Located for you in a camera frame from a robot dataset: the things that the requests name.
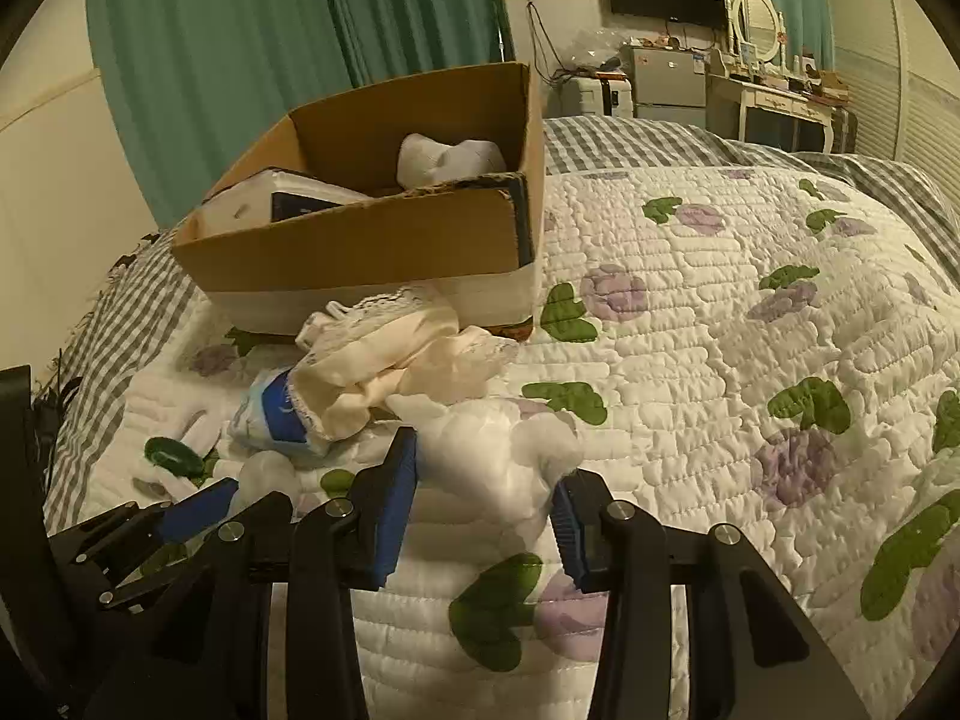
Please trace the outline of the brown cardboard box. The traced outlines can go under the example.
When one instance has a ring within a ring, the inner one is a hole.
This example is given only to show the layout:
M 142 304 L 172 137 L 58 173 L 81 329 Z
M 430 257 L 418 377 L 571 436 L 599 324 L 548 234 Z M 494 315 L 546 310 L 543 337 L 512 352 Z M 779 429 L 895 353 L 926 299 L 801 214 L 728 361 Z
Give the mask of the brown cardboard box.
M 400 144 L 487 140 L 506 171 L 405 190 Z M 368 200 L 257 229 L 197 236 L 199 208 L 264 169 L 351 188 Z M 431 286 L 462 323 L 524 332 L 544 232 L 544 127 L 519 62 L 400 76 L 290 110 L 210 188 L 172 238 L 172 257 L 241 330 L 293 335 L 331 301 L 353 305 Z

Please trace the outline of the grey checked bed sheet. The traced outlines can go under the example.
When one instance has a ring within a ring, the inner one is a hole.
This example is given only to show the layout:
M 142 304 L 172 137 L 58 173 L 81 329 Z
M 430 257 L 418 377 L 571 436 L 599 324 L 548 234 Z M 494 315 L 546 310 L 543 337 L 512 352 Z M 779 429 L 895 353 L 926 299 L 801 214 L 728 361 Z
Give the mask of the grey checked bed sheet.
M 907 222 L 950 281 L 958 280 L 958 208 L 935 180 L 907 163 L 861 154 L 786 153 L 740 143 L 694 125 L 576 115 L 548 119 L 545 169 L 550 176 L 606 167 L 770 166 L 820 172 L 871 195 Z M 121 426 L 133 374 L 156 358 L 189 302 L 199 294 L 174 262 L 166 236 L 151 234 L 117 260 L 57 361 L 47 385 L 78 380 L 52 450 L 44 502 L 50 533 L 75 525 L 88 497 L 93 465 Z

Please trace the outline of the white box in carton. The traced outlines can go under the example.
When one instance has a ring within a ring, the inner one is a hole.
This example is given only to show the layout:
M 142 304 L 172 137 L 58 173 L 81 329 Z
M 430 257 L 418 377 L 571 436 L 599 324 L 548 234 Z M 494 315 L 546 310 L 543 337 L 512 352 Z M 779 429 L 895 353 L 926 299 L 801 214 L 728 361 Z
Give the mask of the white box in carton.
M 257 229 L 298 216 L 368 200 L 351 188 L 281 169 L 264 169 L 215 193 L 199 208 L 197 236 Z

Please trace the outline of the cream lace cloth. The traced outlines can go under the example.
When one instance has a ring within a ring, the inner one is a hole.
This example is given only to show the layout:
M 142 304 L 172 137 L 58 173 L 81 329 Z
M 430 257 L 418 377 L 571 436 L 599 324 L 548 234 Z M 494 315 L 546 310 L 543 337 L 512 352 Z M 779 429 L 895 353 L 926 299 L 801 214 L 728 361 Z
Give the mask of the cream lace cloth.
M 464 325 L 429 286 L 405 286 L 346 305 L 331 301 L 296 335 L 302 358 L 288 395 L 309 436 L 338 442 L 358 434 L 391 395 L 451 405 L 487 393 L 519 343 Z

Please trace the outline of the white plush in carton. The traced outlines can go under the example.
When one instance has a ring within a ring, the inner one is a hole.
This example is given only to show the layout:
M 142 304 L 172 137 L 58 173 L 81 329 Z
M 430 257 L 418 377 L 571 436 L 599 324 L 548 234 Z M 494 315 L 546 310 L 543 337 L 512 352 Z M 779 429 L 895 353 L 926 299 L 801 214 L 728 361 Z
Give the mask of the white plush in carton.
M 487 140 L 446 145 L 427 135 L 410 133 L 398 150 L 397 183 L 405 190 L 505 171 L 501 149 Z

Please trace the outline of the white dressing table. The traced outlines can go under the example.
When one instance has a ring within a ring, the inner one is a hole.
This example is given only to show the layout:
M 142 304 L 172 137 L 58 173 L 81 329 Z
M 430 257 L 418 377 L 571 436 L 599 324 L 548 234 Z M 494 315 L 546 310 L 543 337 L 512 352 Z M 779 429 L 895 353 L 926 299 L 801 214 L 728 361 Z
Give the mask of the white dressing table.
M 829 104 L 816 101 L 810 94 L 782 91 L 758 83 L 748 83 L 729 76 L 709 73 L 706 82 L 708 109 L 716 104 L 732 104 L 736 108 L 737 142 L 747 142 L 748 114 L 752 110 L 761 110 L 766 114 L 781 115 L 794 122 L 794 138 L 799 138 L 800 122 L 818 125 L 822 128 L 823 153 L 830 153 L 835 144 L 833 128 L 833 108 Z

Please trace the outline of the green curtain left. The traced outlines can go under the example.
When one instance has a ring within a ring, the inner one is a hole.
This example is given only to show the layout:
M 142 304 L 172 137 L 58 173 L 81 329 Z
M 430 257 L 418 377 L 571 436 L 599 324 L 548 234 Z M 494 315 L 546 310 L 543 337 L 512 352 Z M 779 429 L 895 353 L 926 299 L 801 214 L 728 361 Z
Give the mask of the green curtain left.
M 503 0 L 86 0 L 86 19 L 125 156 L 163 229 L 288 110 L 514 55 Z

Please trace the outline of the floral quilted white bedspread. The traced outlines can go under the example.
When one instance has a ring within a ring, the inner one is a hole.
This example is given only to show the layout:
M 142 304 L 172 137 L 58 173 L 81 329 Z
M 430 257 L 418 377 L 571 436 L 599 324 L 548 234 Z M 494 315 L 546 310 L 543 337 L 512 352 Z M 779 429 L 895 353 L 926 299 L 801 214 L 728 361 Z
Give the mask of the floral quilted white bedspread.
M 958 291 L 871 195 L 812 172 L 661 167 L 551 179 L 534 333 L 478 398 L 569 419 L 586 470 L 670 527 L 739 527 L 867 712 L 898 715 L 958 628 Z M 86 510 L 135 500 L 149 431 L 220 408 L 205 483 L 345 493 L 400 424 L 389 406 L 327 455 L 247 449 L 228 424 L 297 344 L 242 341 L 206 299 L 139 372 Z M 534 543 L 421 481 L 404 552 L 353 601 L 376 718 L 581 718 L 605 603 Z

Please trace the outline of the white oval vanity mirror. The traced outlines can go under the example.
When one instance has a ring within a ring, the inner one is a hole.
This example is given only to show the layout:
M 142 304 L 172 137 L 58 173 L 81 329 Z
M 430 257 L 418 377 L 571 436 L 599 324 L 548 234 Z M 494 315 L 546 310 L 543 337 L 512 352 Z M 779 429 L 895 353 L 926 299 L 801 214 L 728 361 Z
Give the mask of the white oval vanity mirror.
M 734 50 L 747 65 L 769 64 L 781 54 L 782 23 L 773 0 L 731 0 Z

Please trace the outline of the white fluffy plush toy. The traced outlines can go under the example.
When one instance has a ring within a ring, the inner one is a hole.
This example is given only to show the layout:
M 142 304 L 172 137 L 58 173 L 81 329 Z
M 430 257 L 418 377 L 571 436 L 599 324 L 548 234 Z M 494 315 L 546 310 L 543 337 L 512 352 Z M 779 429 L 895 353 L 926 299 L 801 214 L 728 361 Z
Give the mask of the white fluffy plush toy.
M 391 395 L 386 405 L 416 432 L 421 481 L 527 544 L 547 525 L 558 481 L 584 460 L 573 422 L 546 406 L 491 397 L 441 405 L 425 395 Z

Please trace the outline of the grey small fridge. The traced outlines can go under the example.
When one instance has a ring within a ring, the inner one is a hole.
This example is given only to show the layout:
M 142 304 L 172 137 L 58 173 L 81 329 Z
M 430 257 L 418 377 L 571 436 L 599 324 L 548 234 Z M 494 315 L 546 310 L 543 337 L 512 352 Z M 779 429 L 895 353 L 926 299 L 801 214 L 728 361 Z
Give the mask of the grey small fridge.
M 626 46 L 622 57 L 638 119 L 706 127 L 706 65 L 700 54 Z

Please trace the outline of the blue white tissue pack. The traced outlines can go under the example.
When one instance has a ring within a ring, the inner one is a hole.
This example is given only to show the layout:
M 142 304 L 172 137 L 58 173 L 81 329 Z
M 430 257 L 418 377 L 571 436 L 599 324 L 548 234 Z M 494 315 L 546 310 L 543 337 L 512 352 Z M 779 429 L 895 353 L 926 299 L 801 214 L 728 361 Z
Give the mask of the blue white tissue pack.
M 288 392 L 289 375 L 290 369 L 259 372 L 229 421 L 228 436 L 247 449 L 325 457 L 331 446 L 309 436 Z

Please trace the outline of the white suitcase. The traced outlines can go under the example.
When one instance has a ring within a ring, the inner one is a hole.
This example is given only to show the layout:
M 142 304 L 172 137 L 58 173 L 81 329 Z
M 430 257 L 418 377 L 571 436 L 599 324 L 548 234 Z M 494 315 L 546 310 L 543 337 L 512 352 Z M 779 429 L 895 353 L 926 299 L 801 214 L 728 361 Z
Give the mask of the white suitcase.
M 623 73 L 571 76 L 560 86 L 560 106 L 570 115 L 608 115 L 631 119 L 635 115 L 633 86 Z

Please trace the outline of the white green plush slipper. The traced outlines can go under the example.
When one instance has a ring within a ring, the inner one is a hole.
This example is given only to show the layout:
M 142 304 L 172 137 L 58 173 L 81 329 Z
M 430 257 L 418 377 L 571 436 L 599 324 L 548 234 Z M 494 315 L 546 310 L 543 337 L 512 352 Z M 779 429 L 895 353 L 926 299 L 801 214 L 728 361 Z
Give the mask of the white green plush slipper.
M 133 470 L 133 488 L 174 502 L 195 494 L 212 474 L 223 423 L 223 413 L 215 405 L 197 400 L 176 403 L 160 426 L 149 431 Z

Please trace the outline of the white louvered wardrobe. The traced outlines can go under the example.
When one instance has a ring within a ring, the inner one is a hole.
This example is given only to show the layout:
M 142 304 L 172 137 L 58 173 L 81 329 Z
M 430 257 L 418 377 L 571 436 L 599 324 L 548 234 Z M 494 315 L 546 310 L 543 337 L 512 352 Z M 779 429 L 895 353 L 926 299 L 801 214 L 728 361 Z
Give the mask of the white louvered wardrobe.
M 916 0 L 828 0 L 857 153 L 927 172 L 958 200 L 958 67 Z

